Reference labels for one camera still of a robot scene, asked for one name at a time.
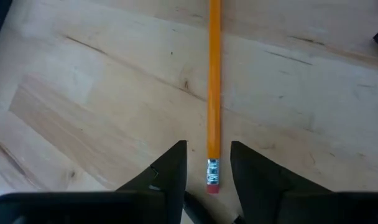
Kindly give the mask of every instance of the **pink eraser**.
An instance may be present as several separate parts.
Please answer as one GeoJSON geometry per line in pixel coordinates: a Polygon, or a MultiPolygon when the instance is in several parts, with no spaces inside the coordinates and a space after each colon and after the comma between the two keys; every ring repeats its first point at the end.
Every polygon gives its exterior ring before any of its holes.
{"type": "Polygon", "coordinates": [[[207,193],[209,194],[218,194],[219,186],[218,185],[207,185],[207,193]]]}

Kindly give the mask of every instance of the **pencil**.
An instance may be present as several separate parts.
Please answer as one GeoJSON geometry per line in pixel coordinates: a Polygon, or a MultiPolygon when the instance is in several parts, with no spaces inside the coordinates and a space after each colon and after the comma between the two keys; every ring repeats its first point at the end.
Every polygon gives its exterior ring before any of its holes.
{"type": "Polygon", "coordinates": [[[221,0],[210,0],[207,114],[207,192],[219,192],[221,147],[221,0]]]}

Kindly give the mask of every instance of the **wooden floor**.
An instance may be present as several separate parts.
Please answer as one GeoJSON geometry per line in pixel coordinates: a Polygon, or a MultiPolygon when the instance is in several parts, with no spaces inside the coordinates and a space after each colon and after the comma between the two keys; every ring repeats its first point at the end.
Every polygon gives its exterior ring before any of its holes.
{"type": "Polygon", "coordinates": [[[0,194],[114,190],[181,139],[187,189],[222,223],[241,212],[232,140],[331,190],[378,190],[378,1],[223,10],[222,186],[210,196],[207,1],[14,0],[0,33],[0,194]]]}

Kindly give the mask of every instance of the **yellow pencil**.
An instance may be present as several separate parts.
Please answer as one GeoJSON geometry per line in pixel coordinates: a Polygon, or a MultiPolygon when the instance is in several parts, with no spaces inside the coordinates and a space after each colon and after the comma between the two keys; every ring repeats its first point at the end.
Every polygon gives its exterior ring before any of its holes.
{"type": "Polygon", "coordinates": [[[219,192],[221,148],[221,0],[210,0],[210,67],[208,72],[207,192],[219,192]]]}

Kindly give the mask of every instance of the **pencil eraser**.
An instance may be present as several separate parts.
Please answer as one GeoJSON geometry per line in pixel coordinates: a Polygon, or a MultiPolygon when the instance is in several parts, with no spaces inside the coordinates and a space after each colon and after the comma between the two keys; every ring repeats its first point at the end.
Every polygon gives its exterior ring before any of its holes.
{"type": "Polygon", "coordinates": [[[219,185],[207,185],[207,193],[209,194],[218,194],[219,192],[219,185]]]}

